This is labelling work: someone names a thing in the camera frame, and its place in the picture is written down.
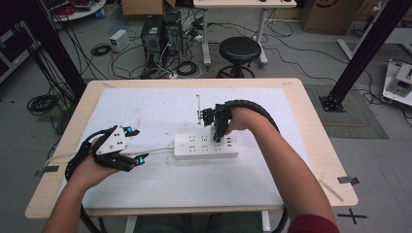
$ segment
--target black metal pole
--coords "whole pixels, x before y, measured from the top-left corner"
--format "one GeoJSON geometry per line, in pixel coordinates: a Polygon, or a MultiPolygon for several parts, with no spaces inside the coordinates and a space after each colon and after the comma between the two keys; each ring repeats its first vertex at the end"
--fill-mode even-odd
{"type": "Polygon", "coordinates": [[[325,111],[336,111],[363,70],[412,6],[412,0],[391,0],[367,33],[354,57],[327,97],[320,97],[325,111]]]}
{"type": "Polygon", "coordinates": [[[73,63],[66,48],[60,41],[57,33],[52,28],[48,16],[39,0],[15,0],[18,13],[33,36],[40,41],[48,52],[51,60],[60,71],[61,76],[70,86],[75,95],[74,101],[80,101],[86,89],[86,83],[73,63]]]}

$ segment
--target person's left hand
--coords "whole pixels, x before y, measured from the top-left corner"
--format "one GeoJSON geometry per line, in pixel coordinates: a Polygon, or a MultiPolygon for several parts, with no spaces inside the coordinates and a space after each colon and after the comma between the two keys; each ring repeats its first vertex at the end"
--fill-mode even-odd
{"type": "Polygon", "coordinates": [[[88,155],[85,160],[76,168],[69,183],[75,184],[84,191],[94,187],[105,180],[110,175],[119,170],[103,167],[94,162],[93,156],[88,155]]]}

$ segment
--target floor mat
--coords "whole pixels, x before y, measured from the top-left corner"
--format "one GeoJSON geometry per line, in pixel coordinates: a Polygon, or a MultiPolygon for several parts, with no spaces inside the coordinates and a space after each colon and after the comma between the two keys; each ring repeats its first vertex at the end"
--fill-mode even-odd
{"type": "Polygon", "coordinates": [[[325,131],[330,138],[388,139],[388,135],[358,91],[349,91],[342,105],[344,113],[325,112],[319,96],[327,96],[332,85],[305,85],[325,131]]]}

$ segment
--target floor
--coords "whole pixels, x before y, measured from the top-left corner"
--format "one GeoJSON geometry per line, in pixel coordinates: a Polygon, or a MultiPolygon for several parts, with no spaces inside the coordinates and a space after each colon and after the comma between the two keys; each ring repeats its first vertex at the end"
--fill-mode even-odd
{"type": "MultiPolygon", "coordinates": [[[[344,38],[353,47],[358,38],[350,33],[344,36],[323,35],[302,32],[298,21],[287,21],[292,28],[292,35],[281,39],[287,45],[305,50],[288,48],[280,40],[267,37],[263,44],[266,50],[269,65],[259,69],[254,62],[252,68],[259,78],[299,78],[307,84],[333,84],[331,81],[309,78],[295,64],[285,63],[283,60],[300,64],[304,72],[312,77],[339,79],[346,63],[337,61],[329,55],[308,51],[321,50],[337,59],[347,62],[347,59],[338,47],[336,39],[344,38]]],[[[119,12],[108,11],[105,18],[93,16],[74,21],[72,23],[77,38],[90,57],[90,49],[99,43],[108,43],[108,38],[119,29],[128,30],[129,34],[140,34],[141,22],[127,21],[119,12]]],[[[242,24],[256,30],[253,23],[242,24]]],[[[273,24],[273,29],[281,34],[291,33],[290,28],[282,21],[273,24]]],[[[220,42],[230,36],[239,35],[234,29],[222,26],[211,26],[212,42],[220,42]]],[[[253,32],[246,31],[248,36],[253,32]]],[[[67,34],[59,30],[63,44],[71,54],[75,64],[79,67],[79,59],[67,34]]],[[[200,46],[191,48],[193,61],[201,62],[200,46]]],[[[214,78],[216,71],[223,67],[224,60],[219,56],[218,45],[211,44],[212,63],[208,72],[199,78],[214,78]]],[[[108,79],[110,55],[94,57],[93,64],[108,79]]],[[[370,62],[366,70],[372,79],[372,91],[380,96],[389,59],[400,59],[412,62],[412,57],[398,45],[384,45],[370,62]]],[[[116,61],[116,66],[128,71],[144,64],[145,56],[141,48],[128,51],[116,61]]],[[[124,71],[116,70],[118,75],[127,75],[124,71]]],[[[138,70],[132,73],[137,76],[138,70]]],[[[85,80],[105,79],[101,75],[95,78],[88,70],[83,74],[85,80]]],[[[363,73],[356,85],[367,88],[369,77],[363,73]]],[[[3,214],[0,217],[2,232],[39,232],[43,228],[44,220],[27,219],[24,211],[35,191],[40,178],[35,177],[47,159],[51,147],[59,137],[54,133],[49,122],[39,121],[38,116],[31,115],[26,110],[27,102],[38,95],[48,92],[49,85],[33,60],[26,60],[8,79],[0,84],[0,119],[2,133],[0,147],[2,169],[0,170],[0,203],[3,214]]],[[[412,108],[403,106],[412,116],[412,108]]],[[[389,136],[389,140],[360,140],[331,138],[331,142],[346,170],[346,173],[358,178],[360,183],[354,186],[359,197],[359,203],[350,207],[354,215],[367,216],[355,218],[337,216],[336,220],[341,232],[412,232],[412,127],[409,126],[399,109],[390,105],[370,105],[382,127],[389,136]]],[[[349,214],[349,208],[337,208],[336,214],[349,214]]],[[[277,224],[280,214],[270,213],[271,224],[277,224]]],[[[109,232],[123,232],[126,218],[124,216],[105,217],[109,232]]],[[[194,216],[195,232],[205,232],[206,216],[194,216]]],[[[81,226],[80,232],[86,232],[81,226]]]]}

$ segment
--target white power strip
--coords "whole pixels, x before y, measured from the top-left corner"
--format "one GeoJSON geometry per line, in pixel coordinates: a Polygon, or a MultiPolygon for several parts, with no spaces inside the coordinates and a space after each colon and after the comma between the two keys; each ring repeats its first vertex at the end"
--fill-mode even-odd
{"type": "Polygon", "coordinates": [[[176,159],[236,157],[239,152],[236,136],[224,136],[219,143],[213,141],[213,130],[204,133],[175,135],[176,159]]]}

